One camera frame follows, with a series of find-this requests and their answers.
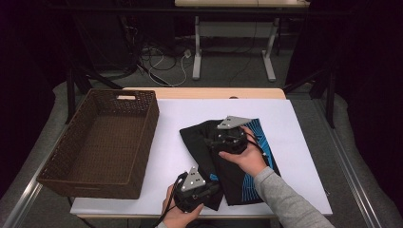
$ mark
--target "black cloth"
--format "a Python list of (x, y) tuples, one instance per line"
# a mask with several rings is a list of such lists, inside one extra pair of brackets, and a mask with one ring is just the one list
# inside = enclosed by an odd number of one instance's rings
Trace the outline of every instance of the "black cloth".
[[(243, 172), (236, 164), (226, 161), (214, 151), (207, 142), (222, 120), (210, 120), (180, 130), (182, 139), (196, 163), (199, 165), (201, 176), (207, 181), (218, 181), (222, 192), (216, 196), (216, 203), (220, 205), (222, 193), (228, 205), (243, 205), (262, 202), (256, 192), (253, 178)], [(266, 154), (266, 163), (278, 174), (278, 167), (273, 158), (270, 146), (261, 129), (259, 119), (246, 124), (256, 137), (257, 144)]]

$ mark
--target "gray sleeve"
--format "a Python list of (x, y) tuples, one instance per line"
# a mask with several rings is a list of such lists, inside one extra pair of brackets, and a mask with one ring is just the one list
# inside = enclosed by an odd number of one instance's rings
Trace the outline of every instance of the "gray sleeve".
[(260, 197), (270, 206), (284, 227), (334, 227), (270, 167), (257, 174), (254, 183)]

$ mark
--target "table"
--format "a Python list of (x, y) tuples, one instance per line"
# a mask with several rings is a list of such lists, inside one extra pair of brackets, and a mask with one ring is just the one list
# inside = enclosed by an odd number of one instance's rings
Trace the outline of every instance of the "table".
[[(189, 171), (193, 165), (197, 166), (182, 143), (179, 129), (208, 119), (225, 118), (228, 114), (248, 118), (258, 117), (282, 177), (322, 214), (332, 214), (294, 109), (290, 101), (285, 100), (281, 89), (143, 87), (136, 89), (155, 90), (160, 108), (160, 118), (140, 198), (77, 198), (71, 207), (71, 214), (86, 219), (157, 218), (162, 210), (167, 186), (183, 171)], [(274, 216), (265, 203), (230, 207), (226, 205), (224, 199), (218, 212), (204, 208), (200, 218)]]
[[(175, 0), (177, 7), (213, 7), (213, 8), (306, 8), (309, 5), (306, 1), (298, 0)], [(193, 80), (201, 77), (202, 50), (200, 49), (201, 36), (217, 37), (257, 37), (269, 38), (266, 50), (261, 52), (263, 63), (266, 68), (269, 82), (275, 82), (276, 76), (270, 61), (270, 53), (275, 41), (277, 24), (276, 18), (273, 23), (256, 22), (201, 22), (199, 16), (195, 17), (195, 61), (193, 65)]]

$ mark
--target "human hand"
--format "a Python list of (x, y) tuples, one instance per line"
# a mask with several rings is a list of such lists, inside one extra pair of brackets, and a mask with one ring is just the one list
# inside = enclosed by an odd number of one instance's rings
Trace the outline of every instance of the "human hand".
[[(165, 208), (168, 206), (169, 198), (171, 196), (173, 189), (173, 185), (170, 185), (168, 187), (168, 190), (166, 191), (166, 199), (163, 201), (163, 211), (165, 211)], [(166, 225), (168, 228), (184, 228), (186, 225), (191, 222), (192, 220), (196, 219), (199, 214), (202, 211), (203, 204), (199, 205), (195, 210), (193, 210), (191, 213), (185, 213), (178, 207), (175, 206), (175, 201), (171, 200), (171, 204), (169, 205), (169, 208), (172, 208), (171, 210), (168, 211), (166, 214), (165, 218), (163, 219), (163, 223)]]
[[(247, 139), (251, 142), (256, 142), (252, 137), (253, 132), (246, 126), (242, 126), (247, 135)], [(241, 154), (230, 154), (225, 151), (221, 151), (219, 155), (229, 161), (240, 166), (245, 173), (255, 177), (261, 170), (267, 167), (266, 162), (261, 155), (260, 150), (253, 144), (248, 143), (246, 149)]]

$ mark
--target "wicker basket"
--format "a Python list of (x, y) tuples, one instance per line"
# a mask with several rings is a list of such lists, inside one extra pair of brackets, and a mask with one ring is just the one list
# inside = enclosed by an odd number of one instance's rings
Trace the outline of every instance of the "wicker basket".
[(159, 113), (154, 91), (91, 89), (37, 180), (61, 196), (138, 199)]

